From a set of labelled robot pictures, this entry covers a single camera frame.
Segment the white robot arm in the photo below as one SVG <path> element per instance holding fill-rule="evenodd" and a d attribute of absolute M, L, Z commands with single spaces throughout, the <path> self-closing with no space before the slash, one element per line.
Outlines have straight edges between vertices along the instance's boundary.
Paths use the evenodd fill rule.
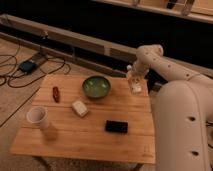
<path fill-rule="evenodd" d="M 206 122 L 213 122 L 213 79 L 166 59 L 159 44 L 136 50 L 133 73 L 166 80 L 153 107 L 156 171 L 212 171 Z"/>

